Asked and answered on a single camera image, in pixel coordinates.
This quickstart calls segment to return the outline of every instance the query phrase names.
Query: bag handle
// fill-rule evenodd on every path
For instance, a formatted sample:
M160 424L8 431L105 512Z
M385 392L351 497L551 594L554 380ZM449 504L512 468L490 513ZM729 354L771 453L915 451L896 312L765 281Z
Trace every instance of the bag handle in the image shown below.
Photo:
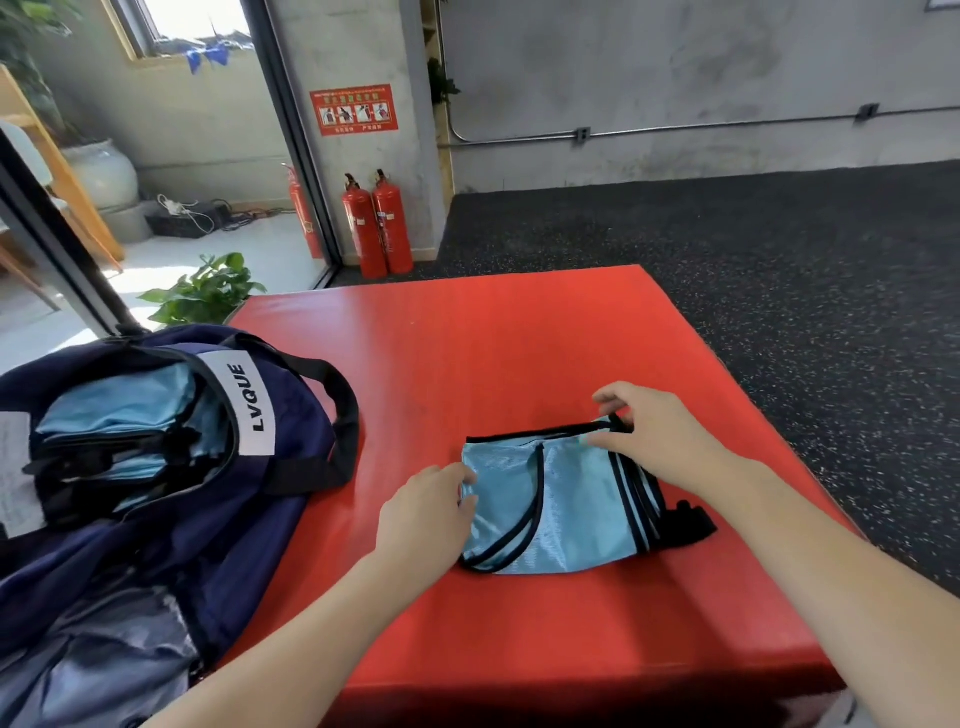
M347 485L353 479L360 447L360 408L347 378L328 361L280 352L244 331L233 334L221 346L243 351L256 350L278 359L294 374L319 382L337 408L337 419L333 423L335 442L329 458L314 455L275 460L264 493L284 497L306 496Z
M527 550L529 545L533 543L534 536L537 535L537 529L540 528L540 517L543 514L543 496L545 490L543 472L543 443L537 444L535 455L537 457L537 491L534 493L534 499L530 503L530 507L527 508L526 513L523 514L513 528L497 539L496 542L487 548L483 553L477 554L476 556L471 556L468 559L464 558L464 555L461 554L458 561L460 566L462 566L464 569L470 571L479 571L480 573L497 573L498 571L503 571L514 561L520 558L520 556L523 555L523 552ZM512 543L513 540L519 536L523 529L528 525L530 526L530 529L523 537L523 540L517 544L513 551L507 554L495 566L483 566L485 562L490 561L500 551L509 546L510 543Z

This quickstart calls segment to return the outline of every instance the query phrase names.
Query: fire extinguisher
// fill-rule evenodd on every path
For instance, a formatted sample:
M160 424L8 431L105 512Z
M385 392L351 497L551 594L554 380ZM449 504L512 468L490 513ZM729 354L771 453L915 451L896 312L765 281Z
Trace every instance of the fire extinguisher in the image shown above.
M382 169L376 170L376 176L373 206L376 208L376 222L383 235L387 264L391 273L410 273L414 269L414 259L410 254L410 238L407 236L400 188L387 181Z
M290 200L294 204L294 210L297 211L297 219L300 220L300 227L303 228L303 237L306 238L306 245L310 249L310 255L316 259L324 257L324 251L320 245L320 236L313 229L313 221L310 219L310 213L307 212L306 197L303 195L303 187L297 179L297 170L288 164L287 181L290 183Z
M347 191L341 199L347 209L353 245L360 255L360 272L365 279L382 279L387 275L387 259L380 245L373 197L370 192L360 188L353 175L347 175Z

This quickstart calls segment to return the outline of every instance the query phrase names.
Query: green plant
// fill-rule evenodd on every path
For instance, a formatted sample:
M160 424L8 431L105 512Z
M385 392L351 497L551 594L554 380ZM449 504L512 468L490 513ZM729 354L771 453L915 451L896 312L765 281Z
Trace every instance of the green plant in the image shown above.
M460 93L460 89L453 83L453 79L446 77L444 67L439 59L430 59L426 62L427 74L430 77L430 98L437 106L450 100L450 96Z
M181 276L173 288L155 288L139 297L147 303L160 303L151 321L169 326L222 324L251 291L267 292L262 283L250 280L250 268L239 253L201 255L200 260L204 262L200 270L190 277Z
M79 18L73 0L0 0L0 63L23 90L40 120L61 146L77 141L77 131L63 119L50 86L36 67L27 39L40 33L69 36L64 21Z

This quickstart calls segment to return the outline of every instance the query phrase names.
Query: hand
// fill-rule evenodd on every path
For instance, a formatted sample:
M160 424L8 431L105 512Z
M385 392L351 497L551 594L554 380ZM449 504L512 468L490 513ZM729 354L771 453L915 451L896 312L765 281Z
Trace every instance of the hand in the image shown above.
M460 501L460 484L476 482L463 463L432 465L414 475L380 509L374 555L401 571L414 598L447 573L470 535L477 496Z
M589 444L626 455L694 495L704 497L720 471L738 460L670 392L618 381L594 394L593 400L599 402L601 415L629 407L621 418L633 424L634 431L593 432L587 437Z

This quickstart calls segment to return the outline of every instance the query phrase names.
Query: white ceramic pot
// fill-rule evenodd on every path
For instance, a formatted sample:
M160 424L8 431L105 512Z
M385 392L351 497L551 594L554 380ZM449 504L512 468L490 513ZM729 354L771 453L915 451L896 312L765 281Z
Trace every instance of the white ceramic pot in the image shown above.
M97 209L136 204L136 170L130 159L113 146L112 139L69 147L62 152Z

